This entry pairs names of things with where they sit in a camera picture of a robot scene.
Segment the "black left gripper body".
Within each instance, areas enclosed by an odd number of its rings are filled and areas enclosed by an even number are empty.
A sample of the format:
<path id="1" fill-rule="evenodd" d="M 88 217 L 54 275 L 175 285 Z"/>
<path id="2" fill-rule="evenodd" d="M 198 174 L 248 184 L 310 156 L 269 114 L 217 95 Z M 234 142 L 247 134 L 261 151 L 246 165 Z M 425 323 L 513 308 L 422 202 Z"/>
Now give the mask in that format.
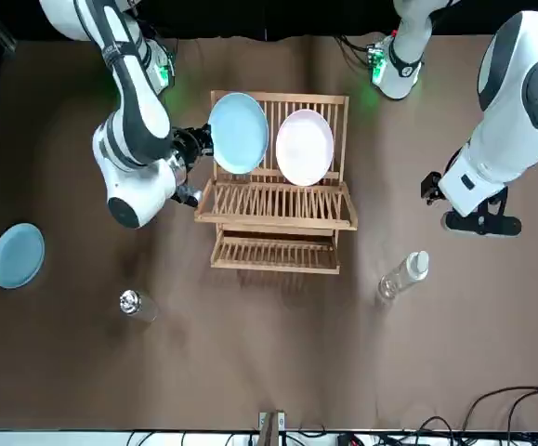
<path id="1" fill-rule="evenodd" d="M 484 199 L 478 206 L 478 222 L 493 222 L 505 217 L 508 187 L 503 187 L 494 195 Z"/>

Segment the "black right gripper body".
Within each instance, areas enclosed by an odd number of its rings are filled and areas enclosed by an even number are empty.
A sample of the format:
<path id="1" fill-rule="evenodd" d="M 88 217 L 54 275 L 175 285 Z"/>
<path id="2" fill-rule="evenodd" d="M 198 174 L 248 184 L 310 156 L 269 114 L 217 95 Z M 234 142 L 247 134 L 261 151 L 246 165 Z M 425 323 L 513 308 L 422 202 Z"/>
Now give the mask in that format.
<path id="1" fill-rule="evenodd" d="M 202 154 L 200 132 L 193 127 L 172 130 L 172 147 L 180 153 L 185 163 L 195 163 Z"/>

